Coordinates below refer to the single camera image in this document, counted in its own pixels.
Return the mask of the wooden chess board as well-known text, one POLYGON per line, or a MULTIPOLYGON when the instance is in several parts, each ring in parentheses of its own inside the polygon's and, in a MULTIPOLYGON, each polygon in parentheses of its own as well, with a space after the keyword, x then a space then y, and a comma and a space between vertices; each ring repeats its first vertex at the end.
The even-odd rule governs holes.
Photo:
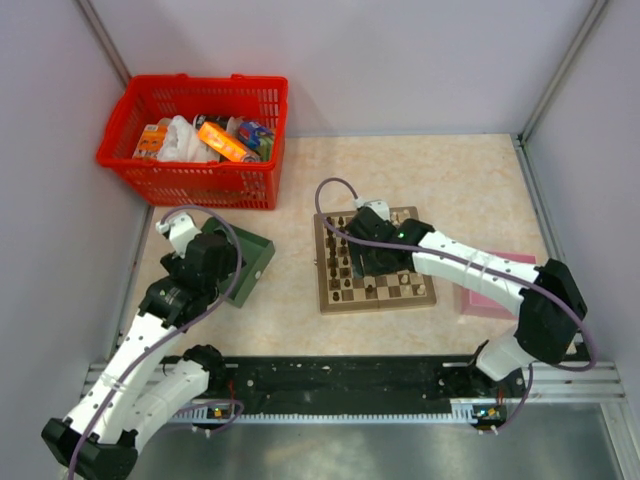
POLYGON ((437 303, 431 277, 408 270, 358 276, 348 242, 313 216, 319 309, 323 314, 351 314, 432 307, 437 303))

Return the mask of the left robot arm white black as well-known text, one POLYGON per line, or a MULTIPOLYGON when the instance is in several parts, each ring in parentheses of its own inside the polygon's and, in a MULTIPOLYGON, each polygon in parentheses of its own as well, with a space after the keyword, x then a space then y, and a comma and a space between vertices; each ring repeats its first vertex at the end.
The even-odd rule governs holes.
POLYGON ((196 345, 173 373, 151 390, 145 388, 179 338, 224 301, 221 283, 237 282, 243 267, 237 235, 197 233, 185 248, 162 257, 161 264, 166 276, 148 287, 101 378, 65 417, 50 419, 42 430, 42 439, 70 478, 127 478, 151 436, 181 407, 226 387, 220 352, 196 345))

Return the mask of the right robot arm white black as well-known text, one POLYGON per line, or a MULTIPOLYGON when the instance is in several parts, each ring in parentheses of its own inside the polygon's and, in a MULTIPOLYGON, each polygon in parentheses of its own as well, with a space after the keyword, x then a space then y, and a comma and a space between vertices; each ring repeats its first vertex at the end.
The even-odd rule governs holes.
POLYGON ((483 345, 466 380, 487 396, 513 371, 538 361, 560 365, 587 313, 568 267, 554 259, 521 263, 455 241, 432 225, 409 218, 400 225, 373 208, 359 208, 346 225, 354 264, 364 275, 408 270, 443 278, 487 297, 517 323, 483 345))

